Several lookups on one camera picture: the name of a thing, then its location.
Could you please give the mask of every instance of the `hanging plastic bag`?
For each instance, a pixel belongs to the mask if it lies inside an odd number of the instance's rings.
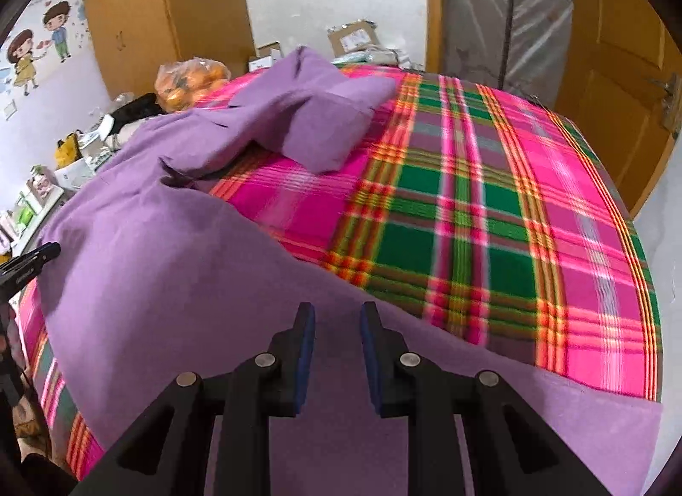
[[[168,112],[192,107],[232,77],[219,61],[193,58],[159,67],[154,89],[159,105]]]

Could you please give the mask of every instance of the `colorful plaid blanket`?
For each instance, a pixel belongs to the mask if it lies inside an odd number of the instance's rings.
[[[656,295],[632,222],[567,119],[455,78],[385,75],[398,97],[334,174],[253,145],[211,194],[292,254],[471,343],[577,382],[659,401]],[[201,102],[226,107],[247,75]],[[68,393],[30,286],[18,314],[58,451],[102,455]]]

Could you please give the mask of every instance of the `wooden door frame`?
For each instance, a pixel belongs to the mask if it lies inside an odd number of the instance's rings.
[[[442,0],[426,0],[426,63],[428,73],[439,73],[442,57]]]

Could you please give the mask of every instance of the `silver rivet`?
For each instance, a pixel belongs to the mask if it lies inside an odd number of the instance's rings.
[[[478,376],[479,382],[483,386],[497,386],[500,381],[499,375],[493,371],[482,371]]]
[[[421,362],[422,359],[416,353],[407,352],[400,356],[400,363],[405,367],[416,367]]]
[[[256,365],[258,367],[270,367],[275,362],[275,356],[271,353],[259,353],[256,356]]]
[[[175,382],[178,383],[178,386],[182,387],[192,386],[197,382],[197,374],[193,372],[180,373],[175,379]]]

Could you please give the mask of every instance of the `floor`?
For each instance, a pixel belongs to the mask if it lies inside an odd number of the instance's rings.
[[[663,337],[663,417],[651,463],[648,487],[666,463],[682,435],[682,144],[673,151],[668,167],[635,218],[656,288]]]

